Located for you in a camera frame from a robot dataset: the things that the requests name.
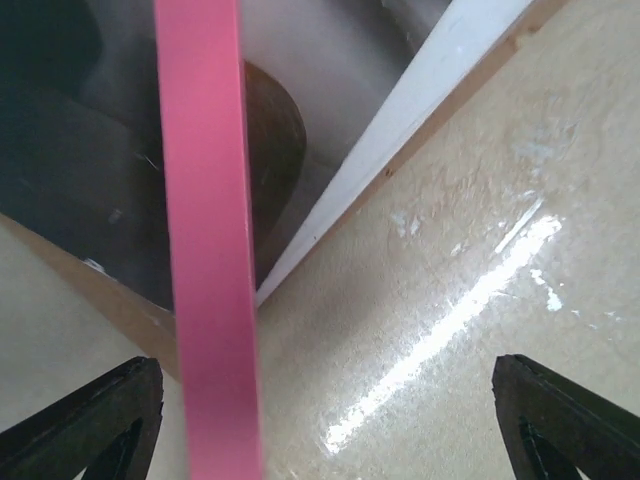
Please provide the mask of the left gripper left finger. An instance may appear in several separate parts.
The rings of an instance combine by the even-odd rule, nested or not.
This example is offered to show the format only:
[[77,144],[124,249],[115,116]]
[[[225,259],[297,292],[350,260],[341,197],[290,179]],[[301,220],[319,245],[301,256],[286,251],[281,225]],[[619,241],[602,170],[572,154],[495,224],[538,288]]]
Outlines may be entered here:
[[162,422],[157,359],[134,357],[1,433],[3,479],[145,479]]

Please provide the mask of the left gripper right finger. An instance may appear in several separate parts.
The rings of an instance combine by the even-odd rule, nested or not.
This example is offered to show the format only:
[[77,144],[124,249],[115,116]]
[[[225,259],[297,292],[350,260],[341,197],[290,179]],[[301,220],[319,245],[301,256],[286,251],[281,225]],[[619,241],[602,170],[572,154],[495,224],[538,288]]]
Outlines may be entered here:
[[639,417],[521,354],[496,358],[496,416],[517,479],[637,479]]

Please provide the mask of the sunset landscape photo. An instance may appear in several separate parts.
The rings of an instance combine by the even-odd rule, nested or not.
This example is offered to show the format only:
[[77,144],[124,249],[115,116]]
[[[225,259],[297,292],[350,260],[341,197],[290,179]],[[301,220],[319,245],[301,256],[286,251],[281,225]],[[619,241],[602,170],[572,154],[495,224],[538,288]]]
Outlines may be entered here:
[[[446,9],[241,3],[258,282]],[[2,3],[1,211],[172,308],[152,2]]]

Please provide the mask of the pink picture frame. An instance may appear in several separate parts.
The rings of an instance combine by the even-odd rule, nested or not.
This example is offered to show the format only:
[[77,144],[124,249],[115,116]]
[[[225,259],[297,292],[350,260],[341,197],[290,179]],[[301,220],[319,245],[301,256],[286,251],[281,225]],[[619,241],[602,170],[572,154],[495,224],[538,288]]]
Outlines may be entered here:
[[171,273],[194,479],[262,475],[239,12],[155,5]]

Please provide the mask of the white mat board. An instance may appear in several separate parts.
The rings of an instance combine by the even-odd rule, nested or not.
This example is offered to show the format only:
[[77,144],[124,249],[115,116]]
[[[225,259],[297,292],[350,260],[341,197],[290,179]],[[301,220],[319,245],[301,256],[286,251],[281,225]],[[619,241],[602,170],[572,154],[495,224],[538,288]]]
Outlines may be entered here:
[[534,5],[533,1],[450,3],[257,289],[257,304],[276,290],[436,108]]

